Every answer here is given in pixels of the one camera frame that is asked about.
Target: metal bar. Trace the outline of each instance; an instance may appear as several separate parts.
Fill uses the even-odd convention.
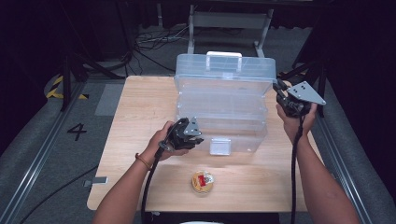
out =
[[[190,5],[190,16],[189,16],[189,47],[187,53],[194,53],[194,5]]]
[[[262,29],[267,15],[226,12],[194,12],[193,24],[195,27],[225,27]]]
[[[70,104],[71,98],[71,79],[70,79],[70,65],[68,55],[64,56],[64,103],[62,104],[61,111],[65,111],[67,106]]]
[[[128,0],[129,3],[137,4],[157,4],[162,5],[174,4],[174,0]],[[270,7],[273,9],[279,8],[307,8],[307,9],[326,9],[326,10],[339,10],[342,7],[348,7],[347,4],[334,3],[333,1],[272,1],[272,0],[184,0],[177,2],[178,4],[185,5],[200,5],[200,6],[246,6],[249,4],[251,7]]]
[[[114,2],[116,4],[116,9],[117,9],[117,15],[120,20],[120,25],[121,25],[121,30],[122,30],[122,37],[124,38],[125,45],[128,49],[129,52],[132,52],[131,44],[129,43],[128,35],[125,29],[125,22],[124,19],[122,18],[121,10],[120,10],[120,3],[119,2]]]
[[[14,195],[12,196],[3,215],[0,217],[0,224],[13,223],[14,218],[19,213],[33,184],[35,183],[38,175],[41,172],[41,169],[43,168],[48,156],[51,153],[56,138],[59,135],[59,131],[61,130],[67,115],[69,114],[74,102],[78,99],[79,95],[82,93],[84,86],[85,86],[84,83],[76,84],[76,88],[74,89],[72,95],[72,101],[70,102],[70,105],[66,108],[64,112],[61,112],[54,121],[54,124],[52,125],[49,131],[49,135],[47,136],[43,145],[37,152],[35,159],[33,160],[32,164],[27,170],[25,176],[23,177],[22,182],[20,183]]]
[[[258,49],[262,49],[262,46],[264,45],[264,40],[265,37],[267,37],[268,29],[270,28],[271,20],[273,18],[274,10],[273,9],[268,9],[268,12],[265,16],[264,23],[262,25],[262,36],[260,38],[259,44],[257,46]]]
[[[86,63],[87,65],[96,69],[97,71],[101,72],[102,74],[106,75],[107,77],[114,78],[114,79],[125,79],[125,77],[120,77],[120,76],[114,74],[113,72],[108,71],[100,64],[93,62],[79,54],[74,53],[73,58],[78,60],[80,63]]]
[[[361,200],[361,196],[356,189],[355,182],[353,181],[349,171],[347,170],[347,166],[341,157],[340,151],[332,139],[332,135],[329,131],[326,120],[324,118],[317,117],[317,121],[320,129],[323,131],[327,146],[329,147],[330,158],[332,160],[332,164],[334,165],[334,171],[339,177],[340,184],[344,188],[346,195],[355,206],[361,223],[373,223],[369,214],[367,213],[367,209],[364,206],[363,201]]]

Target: wire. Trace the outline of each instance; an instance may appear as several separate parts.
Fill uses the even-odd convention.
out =
[[[140,61],[139,61],[139,59],[136,57],[136,55],[132,54],[132,56],[133,56],[134,58],[136,58],[136,60],[137,60],[137,65],[139,66],[139,69],[140,69],[139,76],[142,76],[142,73],[143,73],[142,65],[140,64]]]
[[[127,63],[127,64],[128,64],[129,69],[131,69],[131,71],[134,73],[134,75],[137,76],[137,73],[134,71],[134,69],[131,67],[131,65],[129,63]]]
[[[141,41],[136,42],[136,43],[137,43],[137,45],[139,45],[139,44],[147,44],[147,43],[153,42],[152,47],[150,47],[150,48],[148,48],[148,47],[140,47],[140,46],[139,46],[139,47],[142,48],[142,49],[144,49],[144,48],[148,48],[148,49],[159,49],[159,48],[161,48],[164,44],[167,44],[167,43],[173,43],[173,42],[176,42],[176,41],[178,41],[178,40],[180,40],[180,39],[188,40],[188,39],[183,38],[183,37],[178,37],[178,35],[180,35],[180,34],[181,34],[181,36],[183,36],[183,35],[187,32],[187,29],[188,29],[188,28],[189,28],[189,26],[186,26],[186,27],[184,27],[183,29],[177,31],[175,34],[171,34],[171,31],[169,30],[169,31],[168,31],[168,34],[167,34],[167,35],[164,35],[164,36],[162,36],[163,32],[161,32],[161,33],[160,33],[159,35],[157,35],[156,37],[152,37],[152,35],[151,35],[149,38],[137,37],[136,39],[140,39],[140,38],[143,38],[143,39],[142,39]]]
[[[112,65],[112,66],[109,66],[109,67],[105,67],[105,69],[108,70],[108,71],[113,71],[113,70],[116,70],[116,69],[119,69],[119,68],[122,68],[122,67],[126,66],[126,64],[129,61],[131,61],[131,59],[132,59],[131,54],[132,53],[130,51],[127,51],[125,53],[125,55],[123,55],[119,59],[120,63]],[[99,71],[99,70],[97,70],[95,68],[92,68],[92,67],[85,67],[85,70],[87,70],[88,72],[91,72],[91,73],[101,73],[101,71]]]
[[[152,45],[150,47],[145,47],[145,46],[140,46],[137,43],[137,46],[135,46],[136,49],[140,49],[140,50],[153,50],[153,49],[160,49],[163,46],[165,46],[166,44],[170,44],[170,43],[175,43],[180,39],[184,39],[187,40],[183,37],[163,37],[163,38],[159,38],[159,39],[151,39],[151,40],[147,40],[145,42],[139,42],[139,43],[149,43],[152,42]]]
[[[293,149],[291,151],[291,219],[290,223],[293,224],[295,222],[295,214],[296,214],[296,161],[297,161],[297,144],[303,135],[303,123],[305,116],[299,115],[300,126],[298,128],[297,134],[294,137],[293,141]]]
[[[170,136],[170,134],[174,131],[174,129],[176,128],[176,125],[172,125],[172,128],[168,131],[168,134],[166,135],[165,139],[163,139],[162,143],[165,143],[168,141],[168,138]],[[145,190],[143,192],[143,198],[142,198],[142,205],[140,208],[140,216],[142,217],[142,223],[145,224],[146,223],[146,202],[147,202],[147,198],[148,198],[148,194],[149,194],[149,184],[151,182],[152,176],[154,175],[155,169],[157,168],[157,164],[160,161],[161,156],[163,155],[164,152],[164,148],[161,147],[161,145],[158,147],[157,152],[155,153],[155,160],[154,163],[151,166],[151,171],[148,174],[148,179],[146,180],[146,186],[145,186]]]
[[[125,64],[125,78],[128,77],[128,69],[126,68],[126,64]]]
[[[93,166],[90,170],[86,171],[85,173],[83,173],[82,175],[79,175],[75,178],[73,178],[72,180],[70,180],[69,182],[67,182],[66,184],[64,184],[63,186],[61,186],[60,188],[56,189],[55,191],[53,191],[49,196],[45,197],[43,200],[41,200],[40,203],[38,203],[33,209],[30,210],[30,212],[21,220],[20,224],[22,224],[23,222],[26,221],[26,219],[33,214],[33,212],[44,202],[46,202],[50,197],[52,197],[53,195],[55,195],[56,193],[58,193],[59,191],[61,191],[62,189],[66,188],[67,186],[69,186],[70,184],[72,184],[73,182],[75,182],[76,180],[82,178],[84,175],[87,175],[88,173],[92,172],[93,170],[95,170],[96,168],[98,168],[98,165]]]
[[[157,63],[156,61],[152,60],[150,57],[148,57],[148,56],[145,55],[144,53],[140,52],[139,50],[137,50],[136,52],[139,53],[140,55],[142,55],[143,57],[149,59],[150,61],[152,61],[152,62],[158,64],[160,67],[162,67],[162,68],[164,68],[164,69],[166,69],[166,70],[169,70],[169,71],[171,71],[171,72],[174,72],[174,73],[176,72],[175,69],[168,68],[168,67],[166,67],[166,66],[164,66],[164,65],[162,65],[162,64],[160,64],[160,63]]]

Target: bracelet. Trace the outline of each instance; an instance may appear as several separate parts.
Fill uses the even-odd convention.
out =
[[[134,157],[135,157],[137,160],[140,160],[140,161],[142,161],[143,163],[145,163],[145,165],[148,167],[148,170],[149,170],[149,171],[151,170],[151,167],[149,166],[149,163],[146,162],[145,160],[143,160],[143,159],[140,157],[139,153],[136,152],[136,154],[134,154]]]

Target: human arm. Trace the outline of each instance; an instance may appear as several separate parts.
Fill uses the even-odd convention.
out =
[[[173,122],[166,122],[163,128],[151,137],[148,146],[140,154],[140,158],[146,161],[149,166],[154,163],[154,155],[159,147],[158,143],[165,139],[167,131],[172,125]],[[165,151],[160,160],[163,161],[171,156],[180,156],[188,152],[187,149],[181,149],[175,152]],[[139,201],[140,191],[148,170],[145,163],[135,160],[101,201],[92,223],[132,223]]]
[[[276,109],[284,121],[286,134],[293,142],[300,121],[287,117],[280,105],[276,105]],[[305,115],[303,135],[297,145],[297,161],[306,207],[314,223],[359,223],[351,201],[309,143],[308,133],[314,124],[316,109],[317,105],[312,104],[311,110]]]

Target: wooden table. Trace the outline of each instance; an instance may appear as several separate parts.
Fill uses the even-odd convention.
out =
[[[149,187],[147,211],[290,211],[291,143],[276,113],[276,93],[270,90],[265,98],[269,109],[268,135],[255,153],[210,156],[209,150],[192,149],[185,156],[161,161]],[[175,120],[176,102],[177,89],[172,77],[127,78],[96,173],[107,176],[108,182],[92,186],[87,203],[91,210],[96,210],[129,168],[134,154],[146,148],[150,137],[167,120]],[[311,134],[309,138],[318,153]],[[191,186],[192,175],[199,170],[215,177],[209,193],[197,193]],[[298,167],[296,174],[297,211],[306,211]]]

